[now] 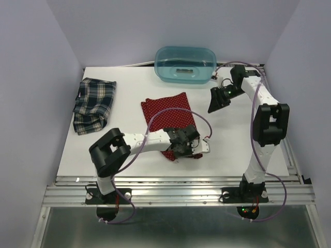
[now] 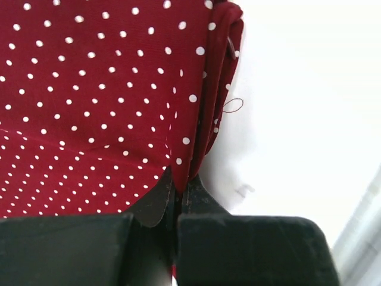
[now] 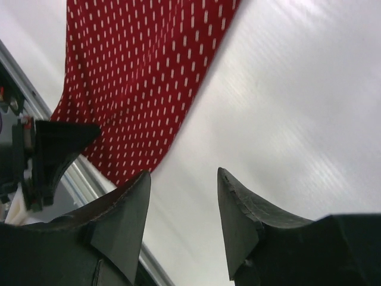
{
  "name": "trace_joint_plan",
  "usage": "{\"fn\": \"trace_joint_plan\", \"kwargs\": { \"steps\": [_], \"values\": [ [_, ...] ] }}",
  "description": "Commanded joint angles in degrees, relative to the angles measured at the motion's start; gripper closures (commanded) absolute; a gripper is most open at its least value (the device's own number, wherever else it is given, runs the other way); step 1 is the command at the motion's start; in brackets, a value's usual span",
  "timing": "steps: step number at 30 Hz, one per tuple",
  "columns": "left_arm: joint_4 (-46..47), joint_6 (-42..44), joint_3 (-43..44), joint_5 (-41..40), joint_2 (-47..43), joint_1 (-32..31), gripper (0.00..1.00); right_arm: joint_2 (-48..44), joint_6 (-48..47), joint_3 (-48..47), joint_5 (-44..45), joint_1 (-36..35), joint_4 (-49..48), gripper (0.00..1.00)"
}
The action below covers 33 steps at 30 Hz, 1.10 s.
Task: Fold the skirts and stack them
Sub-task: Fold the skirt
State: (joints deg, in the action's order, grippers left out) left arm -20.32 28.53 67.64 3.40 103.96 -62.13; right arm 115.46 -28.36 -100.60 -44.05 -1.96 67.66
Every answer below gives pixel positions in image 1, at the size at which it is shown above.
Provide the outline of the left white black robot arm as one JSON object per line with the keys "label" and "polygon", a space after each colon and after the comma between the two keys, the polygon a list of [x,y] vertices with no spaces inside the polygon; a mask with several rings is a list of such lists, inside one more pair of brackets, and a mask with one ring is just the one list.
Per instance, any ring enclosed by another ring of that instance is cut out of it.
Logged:
{"label": "left white black robot arm", "polygon": [[113,128],[89,148],[91,160],[97,172],[97,197],[103,203],[115,199],[111,178],[119,173],[129,156],[139,153],[171,152],[176,159],[191,157],[209,151],[209,146],[200,139],[193,125],[185,128],[164,128],[148,134],[123,133]]}

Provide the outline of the red polka dot skirt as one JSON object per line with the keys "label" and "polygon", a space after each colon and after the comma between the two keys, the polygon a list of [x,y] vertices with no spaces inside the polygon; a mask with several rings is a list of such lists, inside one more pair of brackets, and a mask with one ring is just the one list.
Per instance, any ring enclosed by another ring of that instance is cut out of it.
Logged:
{"label": "red polka dot skirt", "polygon": [[191,109],[187,95],[184,92],[176,96],[159,99],[147,98],[145,101],[141,102],[141,108],[146,123],[149,123],[151,118],[158,112],[166,110],[153,120],[149,128],[151,132],[164,128],[185,128],[189,125],[196,126],[193,114],[183,111],[183,109]]}

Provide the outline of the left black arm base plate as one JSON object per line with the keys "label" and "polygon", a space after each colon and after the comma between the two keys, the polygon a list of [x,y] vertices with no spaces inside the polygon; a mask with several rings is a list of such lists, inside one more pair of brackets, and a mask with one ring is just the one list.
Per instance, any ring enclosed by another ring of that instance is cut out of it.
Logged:
{"label": "left black arm base plate", "polygon": [[100,222],[105,224],[121,224],[126,220],[116,221],[115,218],[119,214],[120,207],[131,206],[131,192],[130,188],[118,189],[123,197],[116,191],[113,191],[107,195],[102,195],[96,184],[88,184],[85,186],[86,205],[96,206],[96,216]]}

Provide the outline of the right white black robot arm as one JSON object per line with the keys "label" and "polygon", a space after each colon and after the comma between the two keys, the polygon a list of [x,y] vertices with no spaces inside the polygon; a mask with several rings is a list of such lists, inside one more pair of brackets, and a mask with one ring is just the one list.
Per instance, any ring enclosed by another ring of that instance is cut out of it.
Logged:
{"label": "right white black robot arm", "polygon": [[287,135],[290,107],[276,100],[263,84],[262,72],[247,70],[245,63],[230,70],[231,84],[219,83],[210,90],[208,112],[212,113],[230,105],[231,99],[246,94],[252,101],[250,142],[252,156],[238,188],[243,201],[251,201],[265,188],[265,176],[271,156]]}

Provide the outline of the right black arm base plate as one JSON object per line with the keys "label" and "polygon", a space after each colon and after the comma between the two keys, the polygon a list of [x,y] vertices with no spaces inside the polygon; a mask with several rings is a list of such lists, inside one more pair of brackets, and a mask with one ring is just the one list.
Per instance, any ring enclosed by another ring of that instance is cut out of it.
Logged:
{"label": "right black arm base plate", "polygon": [[224,204],[239,204],[238,214],[250,220],[255,220],[259,213],[259,204],[268,203],[265,183],[253,184],[242,180],[238,187],[223,187],[219,202]]}

